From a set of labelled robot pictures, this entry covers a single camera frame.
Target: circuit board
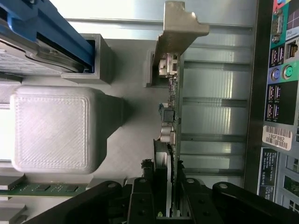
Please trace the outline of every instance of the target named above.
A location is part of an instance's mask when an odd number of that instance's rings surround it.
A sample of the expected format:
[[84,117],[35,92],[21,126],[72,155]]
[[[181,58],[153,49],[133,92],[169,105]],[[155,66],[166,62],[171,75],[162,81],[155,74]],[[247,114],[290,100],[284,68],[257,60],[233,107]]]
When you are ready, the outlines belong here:
[[263,146],[299,158],[299,1],[274,0]]
[[0,196],[73,197],[84,192],[86,186],[83,184],[22,182],[10,190],[0,190]]
[[159,112],[162,118],[162,129],[158,140],[167,142],[172,155],[171,173],[173,177],[173,191],[176,190],[178,159],[181,144],[181,116],[182,116],[182,89],[184,68],[180,66],[181,55],[167,53],[166,58],[160,60],[159,76],[168,79],[168,102],[160,104]]

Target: screw hole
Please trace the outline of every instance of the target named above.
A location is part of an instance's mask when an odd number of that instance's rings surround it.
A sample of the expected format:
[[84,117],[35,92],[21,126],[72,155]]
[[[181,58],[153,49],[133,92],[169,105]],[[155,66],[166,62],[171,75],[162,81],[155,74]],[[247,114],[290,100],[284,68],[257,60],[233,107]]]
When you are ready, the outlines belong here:
[[145,210],[139,211],[138,214],[139,214],[140,216],[144,216],[144,215],[145,215]]
[[211,213],[208,212],[208,211],[205,211],[203,214],[204,214],[204,216],[210,216],[211,215]]

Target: gray metal panel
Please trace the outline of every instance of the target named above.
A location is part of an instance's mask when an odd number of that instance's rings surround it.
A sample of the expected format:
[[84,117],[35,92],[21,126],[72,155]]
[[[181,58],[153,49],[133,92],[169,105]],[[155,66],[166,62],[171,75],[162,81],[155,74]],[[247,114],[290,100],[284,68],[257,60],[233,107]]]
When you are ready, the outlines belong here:
[[244,169],[243,155],[181,155],[185,168],[195,169]]
[[0,223],[14,224],[19,218],[20,214],[26,209],[24,204],[0,203]]
[[[157,40],[163,30],[164,0],[51,1],[80,33],[101,33],[110,39]],[[195,40],[185,54],[182,132],[183,139],[191,140],[182,142],[181,150],[186,154],[233,154],[235,148],[242,154],[245,150],[238,142],[246,139],[256,3],[185,1],[186,11],[210,25],[210,34]],[[230,153],[225,151],[229,146],[224,142],[231,144]]]
[[183,96],[247,100],[249,81],[247,71],[185,69]]
[[[127,122],[107,140],[107,156],[94,178],[121,179],[142,175],[141,161],[153,158],[153,139],[159,136],[161,119],[158,113],[160,102],[167,101],[166,88],[143,87],[143,63],[147,51],[155,46],[154,41],[106,40],[117,56],[115,59],[116,76],[108,84],[79,84],[100,89],[107,95],[122,97]],[[74,82],[59,77],[27,76],[25,85],[78,86]],[[28,174],[31,181],[82,182],[91,180],[90,175],[36,175]]]
[[244,143],[230,142],[204,142],[204,141],[183,141],[181,144],[182,154],[217,155],[217,154],[238,154],[245,152]]
[[269,43],[273,0],[258,1],[255,52],[251,80],[250,114],[246,150],[244,188],[257,193],[263,134],[265,85],[267,84]]
[[186,61],[250,63],[252,53],[250,49],[218,49],[218,48],[194,48],[185,52]]
[[[165,2],[165,0],[51,1],[65,18],[131,21],[162,21]],[[185,0],[185,8],[186,11],[198,15],[204,23],[251,26],[255,22],[252,16],[255,10],[253,1]]]
[[112,50],[108,47],[100,34],[81,34],[86,40],[94,41],[95,66],[93,73],[63,73],[61,78],[76,83],[110,83],[113,80],[113,57]]
[[25,179],[25,174],[13,168],[0,168],[0,190],[10,190]]
[[186,105],[182,113],[182,133],[246,135],[246,108]]

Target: vga port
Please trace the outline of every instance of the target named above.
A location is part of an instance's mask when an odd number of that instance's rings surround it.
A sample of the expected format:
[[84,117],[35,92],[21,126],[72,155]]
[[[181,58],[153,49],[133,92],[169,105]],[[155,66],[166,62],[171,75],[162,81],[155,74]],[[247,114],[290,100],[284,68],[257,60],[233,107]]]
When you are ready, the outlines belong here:
[[284,15],[282,11],[276,10],[272,21],[272,35],[282,34],[284,26]]

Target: electronic component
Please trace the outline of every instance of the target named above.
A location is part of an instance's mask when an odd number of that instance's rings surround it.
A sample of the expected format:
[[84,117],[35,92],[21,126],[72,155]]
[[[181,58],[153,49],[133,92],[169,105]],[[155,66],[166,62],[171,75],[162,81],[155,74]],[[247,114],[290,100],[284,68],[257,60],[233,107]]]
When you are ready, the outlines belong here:
[[278,62],[278,50],[273,49],[271,51],[271,64],[275,64]]
[[36,190],[37,191],[46,191],[50,186],[51,185],[49,185],[49,184],[41,184],[36,188]]
[[274,109],[273,109],[273,119],[277,119],[279,115],[279,105],[274,104]]
[[276,80],[279,79],[279,76],[280,76],[280,71],[279,71],[279,69],[278,69],[278,68],[274,68],[274,69],[272,70],[272,72],[271,72],[271,79],[272,79],[273,81],[276,81]]
[[168,77],[178,73],[178,56],[176,54],[167,54],[166,59],[159,62],[159,76]]
[[298,38],[290,43],[287,43],[285,47],[285,58],[289,59],[291,57],[295,57],[298,51]]
[[268,100],[274,100],[275,97],[275,87],[269,86]]
[[267,106],[267,118],[272,118],[273,116],[273,105],[272,104],[268,104]]
[[66,188],[66,192],[75,192],[77,190],[78,186],[77,185],[69,185],[67,188]]
[[291,65],[286,65],[282,70],[282,78],[289,79],[293,74],[293,67]]
[[168,104],[160,104],[159,112],[163,123],[171,123],[174,121],[174,110],[171,106],[168,106]]
[[272,21],[272,35],[280,35],[283,32],[284,15],[281,9],[276,10],[274,15],[275,18]]
[[275,100],[279,100],[280,99],[280,92],[281,92],[281,86],[280,85],[276,85],[275,86]]
[[279,47],[278,48],[278,62],[282,62],[284,60],[284,56],[285,56],[285,48]]

